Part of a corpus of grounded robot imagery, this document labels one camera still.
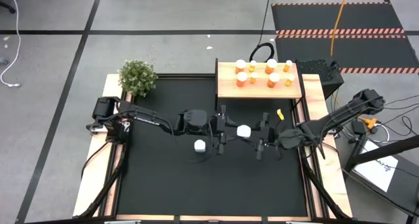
gray floor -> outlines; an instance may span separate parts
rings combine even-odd
[[[341,0],[271,0],[280,2],[339,2]],[[349,0],[383,1],[383,0]],[[391,0],[406,30],[418,30],[415,0]],[[83,30],[94,0],[18,0],[20,29]],[[92,29],[259,29],[266,0],[101,0]],[[0,8],[0,30],[14,29],[15,15]],[[266,28],[274,29],[269,9]],[[17,36],[0,36],[0,56],[13,59]],[[20,58],[5,75],[20,88],[0,86],[3,139],[0,166],[0,223],[13,223],[32,176],[58,98],[79,44],[79,35],[23,35]],[[263,41],[274,36],[265,35]],[[213,73],[215,58],[235,61],[248,58],[258,35],[91,35],[75,74],[45,169],[39,180],[26,221],[70,218],[77,196],[80,171],[90,143],[84,129],[91,122],[95,98],[101,95],[105,76],[116,73],[126,59],[142,59],[159,73]],[[419,37],[409,37],[419,52]],[[268,52],[260,52],[263,60]],[[408,96],[406,89],[419,87],[417,75],[352,75],[339,92],[347,102],[363,88],[374,88],[387,100]],[[417,102],[403,102],[400,105]],[[386,120],[398,111],[383,111]],[[414,128],[419,114],[412,112]],[[404,131],[401,121],[393,128]],[[346,162],[350,145],[338,140],[341,162]],[[402,156],[419,164],[419,150]],[[346,183],[354,216],[361,220],[404,223],[406,215],[362,186]]]

orange cup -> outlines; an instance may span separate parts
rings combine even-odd
[[[243,72],[246,66],[246,62],[244,60],[237,60],[236,61],[236,74],[239,72]]]
[[[256,83],[257,73],[251,73],[250,75],[250,83]]]
[[[244,86],[244,83],[247,80],[247,73],[245,73],[245,72],[239,72],[239,73],[237,73],[236,78],[237,78],[237,83],[236,83],[237,86],[238,87],[243,87]]]
[[[268,79],[268,87],[274,88],[276,83],[280,81],[280,75],[277,73],[271,73]]]
[[[266,63],[266,68],[264,69],[264,72],[267,74],[271,74],[275,71],[275,67],[277,66],[277,62],[274,59],[268,60]]]
[[[288,72],[289,68],[293,65],[293,62],[291,60],[287,60],[284,67],[283,67],[283,71],[284,72]]]
[[[254,72],[257,62],[255,60],[250,61],[249,72]]]
[[[294,81],[294,79],[295,79],[295,76],[294,75],[289,75],[288,78],[287,78],[287,80],[285,81],[285,85],[286,86],[290,86],[291,83]]]

white paper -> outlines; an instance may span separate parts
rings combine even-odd
[[[371,141],[367,141],[361,153],[378,149],[378,146]],[[374,161],[359,164],[354,171],[369,180],[378,188],[387,192],[390,182],[394,175],[394,168],[397,167],[398,160],[393,156],[377,159]]]

green plant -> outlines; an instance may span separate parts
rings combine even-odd
[[[141,60],[125,60],[124,67],[119,71],[119,84],[132,96],[143,96],[156,88],[158,78],[153,65]]]

wooden shelf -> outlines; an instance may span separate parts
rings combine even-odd
[[[219,98],[272,98],[272,99],[297,99],[301,98],[300,82],[297,75],[295,64],[289,68],[288,72],[283,71],[285,63],[278,63],[275,73],[280,74],[281,79],[274,88],[267,86],[269,75],[264,72],[266,63],[258,63],[255,72],[258,74],[254,84],[250,83],[250,63],[246,63],[245,72],[248,79],[243,87],[236,85],[236,63],[219,62],[217,74],[217,87]],[[286,86],[285,82],[289,75],[294,75],[291,86]]]

